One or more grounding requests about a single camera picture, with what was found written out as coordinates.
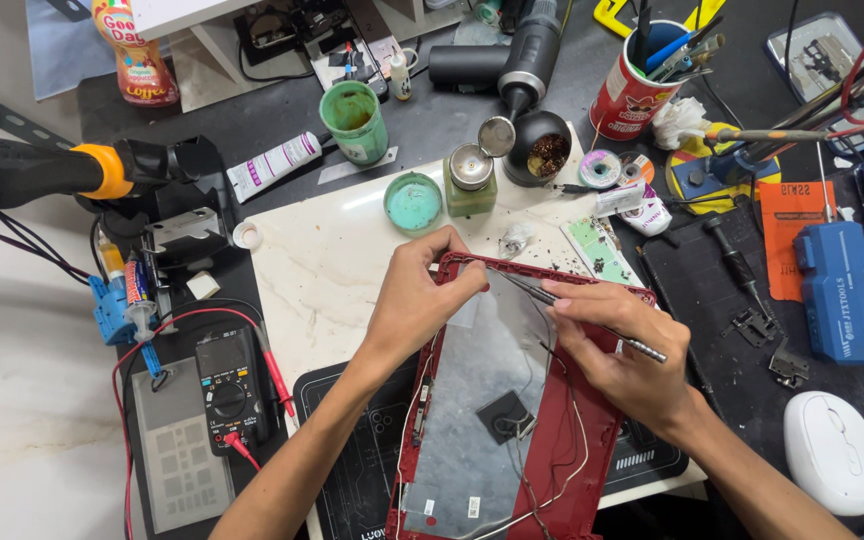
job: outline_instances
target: multimeter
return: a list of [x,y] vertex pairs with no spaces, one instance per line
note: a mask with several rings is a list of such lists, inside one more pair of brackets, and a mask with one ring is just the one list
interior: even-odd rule
[[245,326],[200,341],[195,358],[212,454],[238,454],[223,440],[232,432],[246,447],[265,442],[269,425],[259,391],[253,329]]

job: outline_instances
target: round teal container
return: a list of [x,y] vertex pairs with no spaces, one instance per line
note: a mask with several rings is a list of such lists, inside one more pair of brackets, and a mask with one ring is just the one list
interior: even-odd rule
[[318,102],[318,117],[354,164],[377,162],[389,149],[378,96],[358,80],[332,84]]
[[442,214],[442,192],[432,178],[405,173],[385,189],[385,215],[405,233],[432,228]]

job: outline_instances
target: forearm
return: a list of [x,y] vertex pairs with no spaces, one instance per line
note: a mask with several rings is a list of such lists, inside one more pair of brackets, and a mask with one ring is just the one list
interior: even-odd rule
[[743,443],[698,393],[695,397],[701,402],[689,420],[692,425],[673,429],[665,437],[702,467],[753,538],[856,538]]
[[369,399],[388,378],[370,367],[378,362],[368,354],[356,352],[312,416],[225,511],[211,540],[295,536]]

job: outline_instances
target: desk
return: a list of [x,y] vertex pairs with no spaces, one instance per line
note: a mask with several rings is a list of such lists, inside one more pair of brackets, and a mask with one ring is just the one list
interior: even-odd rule
[[[589,104],[612,67],[621,43],[617,35],[592,22],[594,4],[590,0],[577,0],[572,7],[568,25],[563,32],[555,74],[548,95],[540,104],[541,109],[553,111],[563,119],[572,121],[580,141],[586,146],[592,143],[594,135],[588,119]],[[693,4],[668,2],[659,8],[654,19],[685,20]],[[766,37],[787,23],[788,9],[788,3],[780,0],[733,0],[720,10],[726,19],[719,30],[727,34],[728,43],[716,56],[715,73],[709,75],[708,79],[747,127],[771,126],[798,106],[762,53],[762,43]],[[805,3],[799,6],[798,18],[806,19],[823,10],[842,14],[858,38],[864,41],[864,4],[849,0],[827,1],[821,6],[818,3]],[[429,48],[437,43],[449,43],[451,33],[452,29],[448,28],[431,32],[423,38],[420,66],[425,64]],[[78,101],[82,133],[88,142],[108,143],[130,137],[166,144],[204,135],[217,145],[225,164],[233,166],[293,138],[299,132],[321,131],[318,103],[322,93],[314,79],[289,80],[150,125],[147,125],[150,120],[160,117],[155,111],[125,104],[114,84],[114,76],[85,80],[79,87]],[[707,118],[725,120],[725,114],[716,107],[701,82],[687,83],[681,95],[695,95],[705,104]],[[454,150],[456,141],[475,141],[481,119],[505,113],[504,104],[496,92],[464,95],[453,93],[448,88],[434,89],[427,75],[422,74],[413,80],[411,100],[403,103],[390,99],[382,105],[390,144],[399,146],[395,163],[318,185],[319,169],[339,164],[343,160],[340,153],[330,153],[323,161],[299,169],[254,200],[242,205],[235,203],[235,218],[242,220],[364,180],[379,178],[401,166],[412,167],[438,160]],[[653,147],[651,142],[651,137],[646,134],[624,143],[600,138],[598,144],[616,153],[628,150],[641,152],[652,159],[656,166],[662,167],[666,162],[666,152]],[[809,145],[793,148],[783,153],[779,160],[787,180],[804,181],[818,177],[814,149]],[[835,170],[830,158],[825,169]],[[674,211],[672,226],[682,226],[691,219],[688,214]],[[637,264],[635,246],[642,243],[642,237],[628,227],[618,227],[618,235],[623,240],[626,258],[632,264]],[[222,286],[223,296],[250,300],[258,298],[255,275],[247,253],[225,251],[222,260],[212,269],[212,274]],[[203,324],[197,321],[180,326],[194,329],[201,328]],[[163,362],[188,357],[194,346],[194,336],[184,331],[157,339],[156,350]],[[739,408],[743,405],[722,399],[720,407]],[[782,422],[781,412],[771,411],[770,414],[769,418],[763,418],[763,422]],[[738,431],[737,425],[730,427]],[[262,448],[260,454],[267,458],[279,444],[282,444],[281,439],[271,441]],[[773,464],[780,469],[785,468],[784,462]],[[137,467],[137,470],[141,479],[142,467]],[[241,489],[250,471],[246,466],[233,466],[233,475],[236,485]],[[864,522],[851,525],[858,533],[864,533]],[[210,529],[211,522],[207,521],[170,531],[158,538],[205,538]]]

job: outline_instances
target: white computer mouse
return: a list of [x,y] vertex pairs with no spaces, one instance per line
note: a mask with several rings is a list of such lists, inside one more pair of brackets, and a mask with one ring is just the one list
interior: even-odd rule
[[864,514],[864,419],[844,399],[802,392],[785,407],[792,480],[837,516]]

